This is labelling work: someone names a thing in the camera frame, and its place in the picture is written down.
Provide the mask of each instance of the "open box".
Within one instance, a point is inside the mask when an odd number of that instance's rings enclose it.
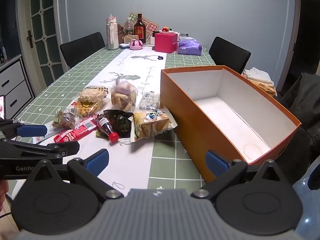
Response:
[[[160,104],[176,122],[177,136],[206,182],[214,175],[205,154],[260,165],[275,160],[301,125],[263,90],[226,66],[164,69]]]

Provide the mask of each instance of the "pink box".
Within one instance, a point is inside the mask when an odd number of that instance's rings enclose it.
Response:
[[[155,34],[155,51],[173,53],[177,50],[178,34],[177,33],[156,33]]]

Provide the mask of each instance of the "hand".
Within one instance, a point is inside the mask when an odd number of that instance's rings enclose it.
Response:
[[[0,180],[0,211],[3,208],[5,194],[9,191],[9,184],[7,180]]]

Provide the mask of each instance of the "smartphone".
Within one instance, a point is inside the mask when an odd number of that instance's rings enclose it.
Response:
[[[5,95],[0,96],[0,117],[5,119]]]

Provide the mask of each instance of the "black chair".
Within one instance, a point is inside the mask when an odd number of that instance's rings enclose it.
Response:
[[[215,37],[209,54],[216,65],[225,65],[241,74],[250,58],[251,52],[223,38]]]
[[[60,45],[64,60],[70,68],[104,47],[100,32]]]

